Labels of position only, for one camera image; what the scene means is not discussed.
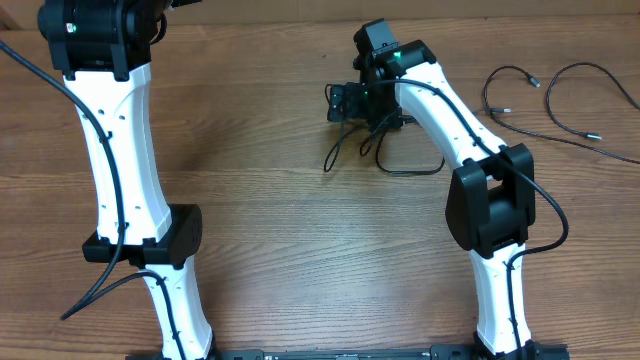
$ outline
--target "wood grain surface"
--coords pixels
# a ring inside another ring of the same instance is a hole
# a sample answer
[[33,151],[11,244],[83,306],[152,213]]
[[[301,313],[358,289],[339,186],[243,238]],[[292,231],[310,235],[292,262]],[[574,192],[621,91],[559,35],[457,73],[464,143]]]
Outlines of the wood grain surface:
[[[10,29],[36,30],[44,0],[0,0]],[[203,0],[167,13],[169,24],[369,21],[496,16],[635,15],[637,0]]]
[[[392,22],[422,39],[471,109],[486,76],[509,123],[575,140],[544,111],[545,86],[565,65],[593,61],[640,97],[640,18],[556,17]],[[396,178],[348,140],[335,170],[322,163],[338,135],[326,122],[327,82],[350,65],[360,22],[175,26],[153,48],[151,113],[159,175],[172,203],[198,203],[202,304],[222,349],[410,348],[468,343],[477,303],[468,254],[451,238],[450,172]],[[57,77],[37,32],[3,40]],[[602,134],[603,148],[640,158],[640,112],[603,74],[575,69],[553,103],[567,125]],[[121,359],[157,351],[161,337],[142,282],[73,318],[58,316],[103,270],[80,246],[96,226],[94,184],[71,104],[0,56],[0,358]],[[536,340],[567,343],[574,359],[640,358],[640,167],[482,120],[526,143],[536,178],[565,209],[566,245],[525,259],[525,302]],[[387,136],[383,161],[422,168],[441,155],[416,126]],[[538,198],[530,246],[560,224]],[[134,269],[117,267],[115,280]]]

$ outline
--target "black wire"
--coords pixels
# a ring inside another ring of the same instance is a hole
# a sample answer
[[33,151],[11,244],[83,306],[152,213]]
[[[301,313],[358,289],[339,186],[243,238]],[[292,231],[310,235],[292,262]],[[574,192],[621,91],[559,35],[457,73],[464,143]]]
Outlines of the black wire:
[[451,108],[451,110],[456,115],[458,120],[460,120],[460,123],[465,128],[465,130],[467,131],[469,136],[473,139],[473,141],[484,152],[486,152],[489,156],[495,157],[505,169],[507,169],[509,172],[511,172],[515,176],[518,176],[519,178],[524,180],[526,183],[528,183],[535,191],[537,191],[551,205],[551,207],[558,214],[558,217],[560,217],[560,221],[562,222],[562,235],[560,235],[560,238],[558,238],[558,240],[556,240],[554,243],[549,244],[549,245],[540,246],[540,247],[537,247],[537,248],[531,248],[531,249],[526,249],[526,250],[520,251],[520,252],[516,253],[515,255],[513,255],[509,259],[508,263],[506,264],[507,265],[507,293],[508,293],[508,297],[509,297],[509,313],[510,313],[510,316],[511,316],[510,321],[511,321],[511,324],[513,325],[513,334],[514,334],[514,337],[515,337],[515,340],[516,340],[517,355],[520,358],[522,344],[520,343],[520,335],[518,333],[518,323],[516,321],[516,316],[515,316],[515,306],[514,306],[514,299],[513,299],[513,286],[512,286],[512,279],[511,279],[511,271],[513,270],[513,263],[518,258],[520,258],[520,257],[522,257],[524,255],[536,254],[536,253],[540,253],[540,252],[543,252],[543,251],[552,250],[552,249],[555,249],[558,246],[562,245],[565,242],[565,240],[567,239],[567,237],[569,236],[569,221],[567,220],[567,217],[564,214],[564,211],[562,211],[562,208],[560,207],[560,205],[555,201],[555,199],[553,199],[553,197],[551,197],[551,195],[549,195],[543,188],[541,188],[540,185],[536,184],[532,179],[530,179],[529,177],[524,175],[522,172],[520,172],[519,170],[514,168],[511,164],[509,164],[509,162],[507,162],[505,159],[500,157],[498,154],[496,154],[493,151],[491,151],[491,149],[489,149],[487,147],[487,145],[485,145],[485,143],[482,142],[482,139],[478,135],[476,135],[476,133],[473,131],[473,129],[471,128],[471,126],[469,125],[467,120],[464,118],[464,115],[462,115],[462,113],[456,107],[456,105],[453,103],[453,101],[451,101],[451,99],[449,99],[449,97],[446,96],[442,92],[442,90],[440,90],[439,88],[436,88],[436,87],[433,87],[433,86],[431,86],[429,84],[425,84],[425,83],[422,83],[422,82],[419,82],[419,81],[415,81],[415,80],[392,79],[392,80],[381,80],[381,81],[377,81],[375,83],[371,83],[371,84],[368,85],[367,90],[371,89],[374,86],[391,85],[391,84],[399,84],[399,83],[400,84],[408,84],[408,85],[414,85],[414,86],[422,87],[424,89],[427,89],[427,90],[433,92],[434,95],[439,96],[445,103],[447,103],[449,108]]
[[[539,134],[539,133],[536,133],[536,132],[533,132],[533,131],[530,131],[530,130],[520,129],[520,128],[517,128],[517,127],[515,127],[513,125],[509,125],[509,124],[505,123],[504,121],[500,120],[500,118],[497,117],[496,113],[494,111],[492,111],[492,108],[489,105],[489,90],[488,90],[488,88],[489,88],[489,84],[491,83],[491,81],[493,81],[493,77],[498,72],[500,72],[501,70],[504,70],[504,69],[513,69],[513,70],[519,71],[520,73],[524,74],[527,78],[531,78],[532,77],[531,74],[529,74],[525,70],[523,70],[523,69],[521,69],[521,68],[519,68],[517,66],[511,66],[511,65],[501,66],[501,67],[497,68],[496,70],[494,70],[491,73],[491,75],[489,75],[489,77],[487,78],[487,81],[484,84],[484,88],[482,90],[482,98],[484,100],[485,111],[489,114],[489,116],[491,117],[491,119],[493,119],[493,121],[495,121],[499,125],[507,128],[507,129],[509,129],[511,131],[515,131],[515,132],[520,133],[520,134],[529,135],[529,136],[535,136],[535,137],[539,137],[539,138],[545,139],[545,140],[557,141],[557,142],[561,142],[561,143],[564,143],[564,144],[574,145],[574,146],[581,147],[583,149],[595,151],[597,153],[600,153],[602,155],[608,156],[608,157],[613,158],[613,159],[617,159],[617,160],[620,160],[620,161],[625,161],[625,162],[632,163],[632,164],[640,164],[640,161],[638,161],[638,160],[629,159],[629,158],[622,157],[622,156],[619,156],[619,155],[616,155],[616,154],[612,154],[612,153],[610,153],[610,152],[608,152],[606,150],[603,150],[603,149],[600,149],[600,148],[597,148],[597,147],[581,144],[579,142],[575,142],[575,141],[571,141],[571,140],[560,139],[560,138],[556,138],[556,137],[549,136],[549,135]],[[564,68],[558,74],[556,74],[556,76],[554,77],[554,83],[555,83],[555,80],[557,79],[558,75],[561,74],[562,72],[564,72],[566,69],[567,68]],[[547,90],[547,98],[550,96],[551,86],[552,85],[553,84],[549,85],[549,90]],[[631,98],[629,96],[629,94],[626,91],[624,91],[624,89],[623,89],[623,93],[625,94],[625,96],[627,96],[629,101],[631,101],[631,103],[634,104],[634,106],[637,107],[637,105],[638,105],[637,102],[635,102],[635,100],[633,100],[633,98]],[[549,105],[547,106],[547,111],[549,113],[549,116],[552,119],[555,119],[555,117],[553,116],[553,112],[551,112],[551,108],[550,108]]]
[[[365,129],[365,127],[364,126],[360,126],[360,125],[354,125],[353,128],[351,128],[351,130],[349,130],[346,133],[344,133],[344,120],[340,122],[340,138],[338,138],[338,141],[333,145],[331,150],[329,150],[329,153],[327,154],[327,157],[324,159],[324,172],[328,173],[329,171],[331,171],[331,169],[333,169],[333,165],[336,163],[336,160],[338,159],[338,154],[340,153],[340,149],[342,148],[342,143],[351,134],[353,134],[354,132],[356,132],[358,130],[362,130],[362,129]],[[327,167],[327,164],[329,163],[329,158],[331,157],[331,154],[334,151],[336,153],[333,156],[333,160],[331,161],[331,165],[329,165],[329,167]]]
[[152,278],[156,279],[156,285],[160,286],[160,288],[162,289],[162,296],[164,297],[164,302],[167,305],[167,316],[169,318],[169,327],[171,328],[171,333],[173,334],[172,337],[176,341],[176,345],[178,347],[178,352],[180,353],[180,358],[183,359],[183,360],[186,360],[186,356],[184,354],[184,349],[182,347],[182,342],[180,341],[180,338],[179,338],[179,332],[178,332],[178,329],[176,327],[175,318],[173,316],[173,309],[171,307],[171,299],[169,297],[169,291],[167,290],[167,285],[165,284],[165,279],[163,279],[160,275],[156,274],[155,272],[152,272],[152,271],[141,271],[139,273],[131,274],[129,276],[126,276],[126,277],[122,278],[122,279],[114,282],[113,284],[105,287],[104,289],[100,290],[100,292],[95,294],[95,296],[93,296],[91,299],[89,299],[87,301],[87,303],[85,304],[85,307],[93,304],[95,301],[97,301],[101,297],[105,296],[106,294],[108,294],[110,291],[112,291],[113,289],[117,288],[118,286],[126,284],[129,281],[134,280],[134,279],[143,278],[145,276],[146,277],[152,277]]
[[111,180],[113,182],[113,189],[114,189],[114,192],[115,192],[116,209],[117,209],[117,216],[118,216],[118,242],[117,242],[117,245],[116,245],[116,250],[115,250],[115,252],[113,254],[113,257],[111,258],[111,261],[107,265],[107,268],[102,273],[100,278],[98,278],[96,283],[89,289],[89,291],[87,291],[87,293],[75,305],[73,305],[73,307],[71,307],[71,309],[67,310],[67,312],[65,312],[60,317],[60,319],[61,320],[68,319],[73,314],[75,314],[78,311],[84,309],[89,304],[91,304],[94,301],[98,300],[99,298],[104,296],[109,291],[111,291],[111,290],[115,289],[116,287],[126,283],[129,280],[136,279],[136,278],[142,277],[142,276],[151,276],[151,277],[156,278],[156,280],[159,281],[159,284],[162,287],[162,292],[163,292],[163,295],[164,295],[164,298],[165,298],[165,302],[166,302],[166,306],[167,306],[167,315],[169,317],[169,324],[170,324],[171,330],[172,330],[172,332],[174,334],[173,337],[174,337],[174,339],[176,341],[176,345],[177,345],[178,350],[180,352],[181,358],[183,360],[186,360],[186,357],[184,355],[184,350],[182,348],[182,343],[180,341],[180,338],[178,337],[178,331],[177,331],[176,326],[175,326],[175,321],[174,321],[174,318],[173,318],[173,311],[171,309],[171,303],[170,303],[170,300],[169,300],[169,294],[167,292],[166,286],[164,285],[164,280],[159,275],[157,275],[155,273],[152,273],[152,272],[142,272],[142,273],[133,274],[133,275],[130,275],[130,276],[126,277],[126,278],[123,278],[123,279],[117,281],[116,283],[108,286],[107,288],[101,290],[99,293],[96,294],[98,289],[104,284],[104,282],[107,280],[107,278],[109,277],[109,275],[113,271],[113,268],[118,263],[118,260],[120,260],[120,256],[122,254],[122,248],[123,248],[123,245],[124,245],[124,234],[125,234],[125,230],[126,230],[126,227],[127,227],[127,224],[126,224],[125,219],[124,219],[124,205],[123,205],[123,201],[122,201],[122,187],[121,187],[121,184],[120,184],[120,177],[118,175],[118,168],[116,166],[115,157],[113,156],[113,151],[111,150],[111,146],[109,145],[109,139],[110,139],[111,136],[107,136],[105,134],[104,129],[102,128],[102,126],[98,122],[98,119],[96,119],[95,115],[91,112],[91,110],[89,110],[87,105],[84,102],[82,102],[82,100],[80,100],[73,92],[71,92],[69,89],[67,89],[64,85],[60,84],[58,81],[56,81],[54,78],[52,78],[49,74],[45,73],[40,68],[38,68],[37,66],[33,65],[27,59],[25,59],[22,56],[20,56],[20,54],[18,54],[13,49],[11,49],[2,40],[0,40],[0,49],[2,49],[2,51],[4,51],[7,55],[9,55],[11,58],[13,58],[19,64],[21,64],[22,66],[26,67],[28,70],[30,70],[31,72],[36,74],[42,80],[44,80],[47,83],[49,83],[56,90],[60,91],[64,96],[66,96],[69,100],[71,100],[80,109],[80,111],[82,111],[82,113],[87,118],[87,120],[89,120],[89,122],[93,126],[94,130],[96,131],[96,134],[98,135],[98,139],[99,139],[100,143],[102,144],[102,148],[104,150],[105,157],[107,158],[107,163],[109,165],[109,171],[111,172]]
[[327,90],[331,87],[331,84],[327,84],[324,87],[324,98],[327,99],[327,104],[331,105],[331,100],[329,100],[329,93]]
[[442,162],[440,166],[433,170],[388,170],[380,163],[380,148],[382,147],[382,140],[384,140],[385,135],[387,135],[389,129],[385,129],[380,135],[380,140],[378,140],[378,146],[376,147],[376,165],[378,169],[384,171],[387,174],[391,175],[435,175],[442,170],[444,167],[444,157],[442,158]]
[[[391,115],[395,114],[396,110],[391,111],[390,113],[388,113],[387,116],[385,116],[384,119],[382,119],[382,121],[380,121],[378,126],[371,132],[371,134],[369,134],[369,136],[367,136],[367,138],[364,139],[362,144],[360,144],[360,156],[365,157],[365,156],[367,156],[367,154],[369,154],[369,151],[371,151],[371,148],[373,147],[373,144],[375,144],[375,142],[376,142],[378,134],[380,134],[383,130],[388,128],[387,121],[391,118]],[[367,146],[367,150],[362,152],[362,149],[364,148],[364,145],[366,145],[367,143],[369,144],[369,146]]]
[[107,268],[102,273],[98,281],[87,291],[87,293],[66,313],[61,316],[62,320],[67,319],[69,316],[75,314],[78,310],[76,310],[81,304],[83,304],[87,299],[89,299],[95,292],[104,284],[111,274],[111,271],[118,263],[120,259],[120,255],[122,253],[122,246],[124,244],[124,232],[126,228],[126,222],[124,220],[124,206],[122,202],[122,188],[120,185],[120,178],[118,176],[118,169],[116,167],[115,158],[113,156],[113,152],[111,151],[111,146],[109,145],[109,137],[105,134],[102,126],[96,119],[95,115],[89,110],[89,108],[80,100],[74,93],[72,93],[69,89],[64,87],[64,85],[60,84],[54,78],[49,76],[49,74],[45,73],[37,66],[30,63],[28,60],[20,56],[20,54],[16,53],[13,49],[11,49],[7,44],[0,40],[0,49],[2,49],[7,55],[16,60],[18,63],[29,69],[31,72],[36,74],[38,77],[49,83],[55,89],[60,91],[63,95],[65,95],[69,100],[71,100],[81,111],[84,113],[85,117],[89,120],[93,128],[95,129],[98,139],[102,144],[102,148],[104,149],[105,156],[107,158],[107,163],[109,164],[109,169],[111,171],[111,180],[113,181],[113,189],[116,197],[116,208],[118,214],[118,242],[116,245],[116,250],[114,253],[111,262],[107,265]]
[[618,89],[620,89],[620,91],[622,91],[622,94],[627,98],[627,100],[629,100],[629,102],[631,103],[631,105],[633,105],[636,109],[640,110],[640,104],[638,104],[638,102],[631,97],[631,95],[627,92],[627,90],[624,89],[624,87],[622,87],[622,84],[620,84],[620,82],[618,81],[618,79],[616,79],[615,76],[613,76],[612,73],[609,72],[609,70],[603,68],[602,66],[598,65],[598,64],[594,64],[594,63],[590,63],[590,62],[579,62],[579,63],[575,63],[575,64],[571,64],[569,66],[564,67],[562,70],[558,71],[558,73],[556,74],[556,76],[553,77],[553,80],[551,80],[551,83],[549,83],[549,88],[547,89],[547,97],[546,97],[546,106],[547,106],[547,112],[549,113],[549,117],[551,117],[551,120],[553,120],[554,123],[556,123],[556,125],[558,125],[559,127],[561,127],[562,129],[572,133],[572,134],[576,134],[578,136],[582,136],[582,137],[588,137],[589,134],[588,132],[584,132],[584,131],[576,131],[573,130],[571,128],[569,128],[568,126],[562,124],[560,121],[558,121],[558,119],[556,119],[555,115],[553,114],[553,111],[551,111],[551,89],[553,88],[553,86],[556,84],[556,81],[558,80],[558,77],[560,76],[560,74],[562,74],[563,72],[577,67],[577,66],[591,66],[594,67],[600,71],[602,71],[603,73],[607,74],[607,76],[609,76],[609,78],[611,78],[611,80],[613,80],[613,82],[616,84],[616,86],[618,87]]
[[167,35],[167,27],[168,27],[167,16],[164,13],[162,13],[158,21],[160,22],[160,30],[158,31],[158,35],[156,35],[156,38],[151,40],[149,45],[155,45],[159,43],[160,40],[164,39],[164,36]]

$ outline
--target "cable connector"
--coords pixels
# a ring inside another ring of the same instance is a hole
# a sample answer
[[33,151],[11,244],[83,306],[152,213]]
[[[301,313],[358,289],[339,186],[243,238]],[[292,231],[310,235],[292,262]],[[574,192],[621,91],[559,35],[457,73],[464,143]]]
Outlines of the cable connector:
[[504,113],[511,112],[511,109],[509,109],[509,108],[491,108],[490,111],[494,112],[494,113],[497,113],[497,114],[504,114]]
[[586,133],[584,135],[584,137],[586,137],[587,139],[591,139],[591,140],[602,140],[602,136],[600,136],[600,134],[596,134],[596,133]]
[[531,83],[531,85],[535,87],[540,87],[540,83],[538,82],[538,79],[533,77],[533,75],[527,75],[527,79],[529,79],[529,82]]

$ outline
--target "white curved arm segment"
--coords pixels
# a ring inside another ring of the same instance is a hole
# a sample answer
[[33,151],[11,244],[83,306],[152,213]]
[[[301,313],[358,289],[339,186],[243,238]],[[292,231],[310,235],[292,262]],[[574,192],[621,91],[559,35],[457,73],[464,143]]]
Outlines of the white curved arm segment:
[[[125,244],[143,239],[160,241],[171,226],[171,213],[158,181],[149,125],[151,67],[129,73],[129,81],[115,81],[112,72],[78,71],[65,85],[96,116],[109,140],[122,184],[124,217],[129,223]],[[118,216],[107,158],[89,120],[78,109],[98,195],[98,235],[118,241]]]
[[[471,129],[482,138],[484,144],[495,153],[506,145],[502,139],[492,134],[469,111],[453,91],[438,63],[423,63],[407,70],[403,79],[415,80],[439,88],[458,108]],[[460,120],[444,100],[433,92],[416,85],[397,83],[396,100],[407,110],[431,137],[453,170],[462,166],[466,159],[475,161],[489,156],[474,141],[460,123]],[[507,296],[506,263],[513,254],[524,250],[524,245],[510,245],[494,252],[487,260],[475,251],[470,252],[478,295],[479,317],[478,336],[489,351],[510,353],[516,350],[515,337],[510,321]],[[521,344],[531,339],[524,316],[522,298],[522,258],[514,263],[512,271],[513,298]]]
[[[188,257],[180,270],[175,270],[172,265],[147,265],[146,269],[141,270],[153,271],[165,279],[173,318],[187,360],[206,359],[213,342],[213,331],[204,317],[200,303],[194,256]],[[180,353],[169,325],[162,288],[154,278],[145,277],[144,280],[153,298],[162,329],[162,355],[167,359],[179,360]]]
[[[478,294],[478,336],[492,354],[508,354],[516,350],[516,341],[509,313],[509,297],[507,296],[506,263],[516,253],[523,251],[525,245],[513,244],[493,253],[487,260],[471,251],[471,263],[476,280]],[[513,301],[518,322],[520,343],[524,345],[531,339],[531,331],[527,327],[522,297],[522,257],[513,263],[511,271],[513,285]]]
[[[500,152],[500,146],[506,145],[502,139],[486,129],[464,105],[447,82],[440,64],[422,63],[408,69],[402,78],[439,88],[453,101],[473,131],[493,152]],[[415,85],[397,83],[396,101],[400,107],[416,118],[438,149],[442,151],[451,169],[462,166],[462,162],[466,159],[479,161],[488,156],[480,147],[474,146],[473,139],[449,105],[431,91]]]

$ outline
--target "robotic arm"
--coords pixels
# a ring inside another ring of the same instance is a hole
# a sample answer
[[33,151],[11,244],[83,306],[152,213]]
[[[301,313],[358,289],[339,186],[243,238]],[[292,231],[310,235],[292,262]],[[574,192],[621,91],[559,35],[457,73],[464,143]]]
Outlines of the robotic arm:
[[120,179],[126,221],[123,244],[118,244],[118,200],[111,168],[95,129],[78,108],[98,196],[98,227],[82,246],[85,259],[109,263],[121,246],[118,261],[129,260],[141,272],[164,279],[178,334],[171,330],[162,287],[145,277],[164,338],[161,358],[173,360],[207,359],[215,347],[194,269],[202,215],[197,205],[167,205],[149,124],[150,42],[158,33],[156,23],[166,21],[163,12],[170,5],[193,2],[47,0],[38,13],[54,68],[62,71],[66,87],[107,134]]
[[[512,296],[515,319],[509,312],[507,269],[511,257],[525,249],[527,228],[535,221],[534,189],[505,171],[493,154],[471,136],[475,133],[494,154],[533,179],[533,158],[522,144],[508,148],[486,129],[463,104],[447,82],[435,55],[422,41],[400,45],[384,20],[365,24],[354,36],[359,55],[354,68],[360,82],[332,85],[328,119],[364,118],[369,129],[381,123],[402,126],[402,109],[410,113],[443,152],[453,178],[446,219],[454,239],[470,251],[479,305],[475,353],[487,359],[522,356],[568,359],[566,347],[546,348],[531,341],[522,295],[522,258],[513,263]],[[466,120],[463,124],[436,88],[451,100]],[[502,181],[489,190],[488,181]]]

